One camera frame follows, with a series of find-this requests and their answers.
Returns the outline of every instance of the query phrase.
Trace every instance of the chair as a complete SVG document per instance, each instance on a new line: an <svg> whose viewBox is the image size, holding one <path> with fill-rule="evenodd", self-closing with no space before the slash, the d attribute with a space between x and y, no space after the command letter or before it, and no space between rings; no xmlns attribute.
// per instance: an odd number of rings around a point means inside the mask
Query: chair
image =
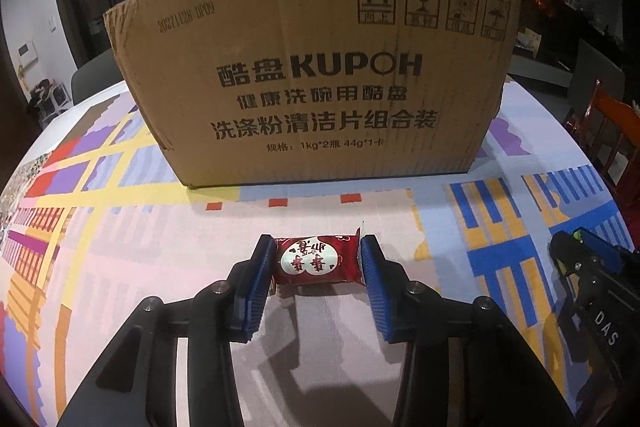
<svg viewBox="0 0 640 427"><path fill-rule="evenodd" d="M569 134L575 131L575 127L583 118L597 78L605 92L616 100L622 100L625 91L625 73L597 49L580 40L574 76L571 78L567 92L567 101L571 109L564 117L562 124ZM592 133L595 133L599 128L600 120L600 115L593 119ZM612 126L607 127L604 143L613 146L618 139L618 134Z"/></svg>
<svg viewBox="0 0 640 427"><path fill-rule="evenodd" d="M122 80L122 73L113 58L113 50L109 48L89 60L71 77L71 96L74 105Z"/></svg>
<svg viewBox="0 0 640 427"><path fill-rule="evenodd" d="M602 116L596 133L592 135L591 128L596 111ZM596 166L600 163L598 160L598 152L604 145L603 131L607 121L617 129L620 136L611 149L605 164L598 169ZM601 81L596 80L591 102L585 111L584 117L575 126L575 131L572 135L587 155L587 158L589 158L594 166L596 166L596 169L598 169L616 203L620 207L629 206L634 203L638 199L640 192L640 158L638 157L638 148L640 148L640 116L636 114L633 108L615 100L610 94L605 92ZM589 144L587 139L591 136L593 136L593 141ZM625 154L628 163L618 183L614 184L608 172L625 140L631 145L630 151Z"/></svg>

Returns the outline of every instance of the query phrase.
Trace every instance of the gray chair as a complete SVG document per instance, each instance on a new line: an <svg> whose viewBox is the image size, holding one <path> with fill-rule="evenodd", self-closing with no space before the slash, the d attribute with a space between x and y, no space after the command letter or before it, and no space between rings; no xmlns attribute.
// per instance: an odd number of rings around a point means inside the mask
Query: gray chair
<svg viewBox="0 0 640 427"><path fill-rule="evenodd" d="M122 73L113 58L113 50L109 48L89 60L73 74L71 77L71 97L74 104L78 104L122 80Z"/></svg>
<svg viewBox="0 0 640 427"><path fill-rule="evenodd" d="M601 89L616 100L622 101L625 92L625 73L597 49L580 40L574 76L571 78L567 92L567 100L571 109L564 118L565 128L575 130L576 123L584 117L589 102L591 102L596 79L600 80ZM593 136L598 132L601 123L602 115L594 115L590 125ZM603 142L613 146L619 136L618 129L612 123L607 122L602 134Z"/></svg>

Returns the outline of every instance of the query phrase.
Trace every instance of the red wrapper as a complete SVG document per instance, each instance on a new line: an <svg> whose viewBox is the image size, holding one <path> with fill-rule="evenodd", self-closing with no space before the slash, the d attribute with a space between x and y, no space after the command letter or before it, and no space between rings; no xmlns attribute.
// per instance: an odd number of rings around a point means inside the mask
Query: red wrapper
<svg viewBox="0 0 640 427"><path fill-rule="evenodd" d="M276 284L362 282L360 229L356 235L317 235L276 239Z"/></svg>

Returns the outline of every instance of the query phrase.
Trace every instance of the tablecloth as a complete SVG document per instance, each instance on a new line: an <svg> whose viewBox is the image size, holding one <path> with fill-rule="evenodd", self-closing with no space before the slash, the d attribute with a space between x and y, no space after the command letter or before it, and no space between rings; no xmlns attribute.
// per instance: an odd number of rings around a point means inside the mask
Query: tablecloth
<svg viewBox="0 0 640 427"><path fill-rule="evenodd" d="M39 163L23 168L38 172L30 184L14 181L4 216L0 369L47 426L145 296L190 298L248 258L260 233L363 224L412 279L447 298L494 298L575 411L590 367L570 359L556 323L564 294L549 240L586 227L632 248L597 172L514 82L466 174L187 190L128 92L89 109ZM254 339L232 348L245 423L388 425L403 353L376 332L359 285L271 297ZM183 341L177 366L188 425Z"/></svg>

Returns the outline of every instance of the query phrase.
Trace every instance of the red snack package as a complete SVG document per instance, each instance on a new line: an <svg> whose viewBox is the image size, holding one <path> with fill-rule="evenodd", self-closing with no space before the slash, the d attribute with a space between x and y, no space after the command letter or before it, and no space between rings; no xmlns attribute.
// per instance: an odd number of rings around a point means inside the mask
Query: red snack package
<svg viewBox="0 0 640 427"><path fill-rule="evenodd" d="M362 281L360 229L355 235L318 235L276 239L276 284Z"/></svg>

